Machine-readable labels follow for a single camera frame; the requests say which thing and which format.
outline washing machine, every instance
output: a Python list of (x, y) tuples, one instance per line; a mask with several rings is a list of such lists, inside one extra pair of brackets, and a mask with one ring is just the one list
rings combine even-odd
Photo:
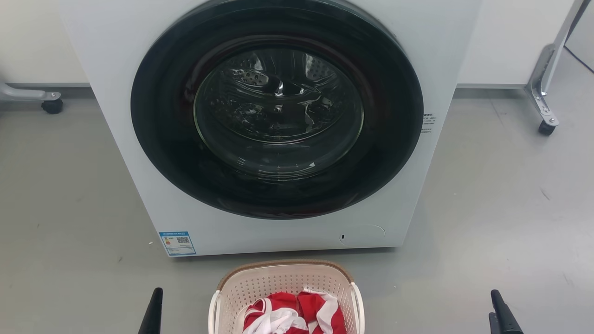
[(163, 248), (180, 257), (402, 245), (480, 5), (60, 10)]

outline caster wheel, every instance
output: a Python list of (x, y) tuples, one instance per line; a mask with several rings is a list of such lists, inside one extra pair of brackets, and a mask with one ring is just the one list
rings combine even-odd
[(545, 136), (550, 136), (554, 130), (555, 127), (548, 125), (545, 121), (542, 121), (541, 126), (538, 127), (538, 132), (542, 133)]
[(61, 99), (52, 100), (52, 101), (43, 101), (41, 104), (41, 108), (45, 110), (48, 114), (58, 114), (62, 111), (62, 106), (64, 103)]

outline red and white clothing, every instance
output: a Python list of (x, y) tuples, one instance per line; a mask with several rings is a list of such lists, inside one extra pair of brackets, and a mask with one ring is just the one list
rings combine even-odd
[(309, 289), (271, 294), (250, 305), (243, 334), (346, 334), (336, 297)]

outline washing machine door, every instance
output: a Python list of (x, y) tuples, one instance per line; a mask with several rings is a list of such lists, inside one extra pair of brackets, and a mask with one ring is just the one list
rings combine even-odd
[(396, 42), (346, 2), (208, 2), (142, 61), (134, 129), (155, 167), (197, 200), (296, 219), (357, 203), (412, 154), (421, 88)]

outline white wall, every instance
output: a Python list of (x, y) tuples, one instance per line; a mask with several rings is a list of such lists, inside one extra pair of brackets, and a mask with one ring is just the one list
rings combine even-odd
[[(0, 0), (0, 75), (9, 83), (86, 83), (58, 0)], [(573, 0), (485, 0), (461, 84), (525, 84)]]
[(458, 82), (526, 84), (574, 0), (484, 0)]
[(0, 75), (8, 83), (86, 83), (58, 0), (0, 0)]

